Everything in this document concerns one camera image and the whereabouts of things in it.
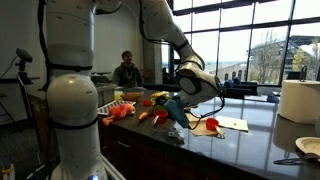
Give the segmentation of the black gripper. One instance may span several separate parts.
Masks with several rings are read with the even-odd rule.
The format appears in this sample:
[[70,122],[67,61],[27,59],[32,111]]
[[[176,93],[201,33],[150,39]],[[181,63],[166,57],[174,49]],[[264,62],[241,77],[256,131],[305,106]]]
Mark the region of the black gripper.
[[153,107],[160,106],[163,107],[164,104],[170,99],[170,96],[161,95],[161,96],[154,96],[151,98],[153,103]]

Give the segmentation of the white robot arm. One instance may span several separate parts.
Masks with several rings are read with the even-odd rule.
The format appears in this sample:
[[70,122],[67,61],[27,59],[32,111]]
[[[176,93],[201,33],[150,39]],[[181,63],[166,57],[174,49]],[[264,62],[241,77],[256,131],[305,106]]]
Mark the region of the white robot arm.
[[166,43],[179,55],[176,82],[181,91],[164,106],[182,127],[189,126],[186,107],[222,93],[219,78],[205,71],[166,0],[39,0],[49,125],[56,130],[60,156],[46,180],[108,180],[111,174],[100,151],[98,93],[90,73],[96,12],[113,13],[121,6],[133,11],[144,39]]

